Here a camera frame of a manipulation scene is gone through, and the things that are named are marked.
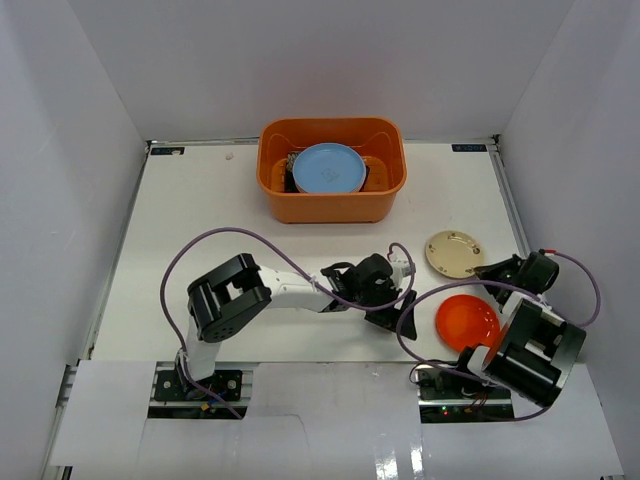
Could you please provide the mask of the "black floral rectangular plate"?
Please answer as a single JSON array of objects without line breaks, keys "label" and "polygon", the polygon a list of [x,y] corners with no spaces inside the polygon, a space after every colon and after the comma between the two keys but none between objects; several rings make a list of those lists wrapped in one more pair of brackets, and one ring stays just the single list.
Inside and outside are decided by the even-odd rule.
[{"label": "black floral rectangular plate", "polygon": [[292,151],[287,154],[287,158],[284,166],[284,192],[285,193],[297,193],[298,188],[293,176],[293,166],[296,158],[299,155],[298,151]]}]

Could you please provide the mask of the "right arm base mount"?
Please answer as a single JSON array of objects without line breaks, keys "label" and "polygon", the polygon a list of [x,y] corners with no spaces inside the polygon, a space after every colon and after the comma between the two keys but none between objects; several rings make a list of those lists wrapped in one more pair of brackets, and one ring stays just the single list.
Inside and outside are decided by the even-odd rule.
[{"label": "right arm base mount", "polygon": [[515,419],[511,392],[508,389],[468,381],[425,364],[412,368],[409,381],[417,388],[422,424]]}]

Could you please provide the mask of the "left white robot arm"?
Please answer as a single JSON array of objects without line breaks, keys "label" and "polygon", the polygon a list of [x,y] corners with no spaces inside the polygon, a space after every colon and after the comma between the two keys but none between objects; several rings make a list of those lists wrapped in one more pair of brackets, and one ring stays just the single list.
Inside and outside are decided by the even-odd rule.
[{"label": "left white robot arm", "polygon": [[239,254],[187,288],[189,328],[186,347],[176,355],[177,387],[199,399],[211,387],[221,343],[239,334],[268,309],[340,313],[357,309],[365,320],[393,332],[402,313],[417,298],[401,288],[413,280],[415,266],[393,254],[372,254],[354,265],[338,262],[317,276],[278,271]]}]

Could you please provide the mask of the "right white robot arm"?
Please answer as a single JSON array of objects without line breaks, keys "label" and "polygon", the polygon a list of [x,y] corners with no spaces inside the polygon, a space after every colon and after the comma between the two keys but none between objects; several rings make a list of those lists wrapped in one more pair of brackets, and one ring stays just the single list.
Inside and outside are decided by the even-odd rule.
[{"label": "right white robot arm", "polygon": [[541,299],[560,273],[552,255],[551,250],[539,250],[525,259],[514,255],[474,269],[506,323],[491,346],[463,349],[451,374],[459,396],[475,398],[492,383],[548,408],[560,395],[586,332]]}]

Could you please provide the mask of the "orange round plate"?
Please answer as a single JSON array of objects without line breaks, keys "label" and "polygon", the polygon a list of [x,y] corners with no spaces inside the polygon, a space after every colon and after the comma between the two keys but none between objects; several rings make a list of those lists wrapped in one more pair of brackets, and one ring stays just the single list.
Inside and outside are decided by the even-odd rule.
[{"label": "orange round plate", "polygon": [[501,325],[488,303],[476,296],[460,294],[447,298],[439,306],[435,328],[449,348],[461,353],[467,347],[491,347]]}]

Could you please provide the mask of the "blue round plate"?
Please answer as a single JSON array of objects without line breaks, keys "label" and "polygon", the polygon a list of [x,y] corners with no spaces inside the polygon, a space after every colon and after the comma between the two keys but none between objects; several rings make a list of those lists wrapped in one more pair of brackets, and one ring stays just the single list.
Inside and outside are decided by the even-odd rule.
[{"label": "blue round plate", "polygon": [[297,189],[309,194],[345,194],[361,190],[367,177],[364,159],[339,143],[320,143],[303,150],[294,160],[292,176]]}]

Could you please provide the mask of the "small cream patterned plate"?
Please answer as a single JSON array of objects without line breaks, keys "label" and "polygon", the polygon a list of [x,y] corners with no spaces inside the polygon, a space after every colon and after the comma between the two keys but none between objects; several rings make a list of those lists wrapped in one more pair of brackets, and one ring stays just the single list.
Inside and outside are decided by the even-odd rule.
[{"label": "small cream patterned plate", "polygon": [[485,264],[483,247],[470,235],[447,230],[434,234],[426,243],[425,256],[439,274],[451,279],[466,279]]}]

